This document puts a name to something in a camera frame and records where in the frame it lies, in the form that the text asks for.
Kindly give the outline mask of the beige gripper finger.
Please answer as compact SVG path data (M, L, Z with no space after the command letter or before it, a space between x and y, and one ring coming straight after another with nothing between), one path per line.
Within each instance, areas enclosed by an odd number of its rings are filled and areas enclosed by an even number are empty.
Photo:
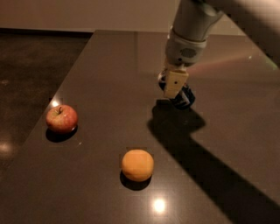
M166 68L164 70L164 97L174 99L188 78L189 74L183 66Z

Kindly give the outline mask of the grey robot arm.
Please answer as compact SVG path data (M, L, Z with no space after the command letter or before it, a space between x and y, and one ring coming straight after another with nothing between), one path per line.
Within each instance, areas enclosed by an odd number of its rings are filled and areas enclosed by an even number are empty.
M224 15L280 65L279 0L180 0L165 46L166 98L175 98L186 84L186 69L198 62L209 32Z

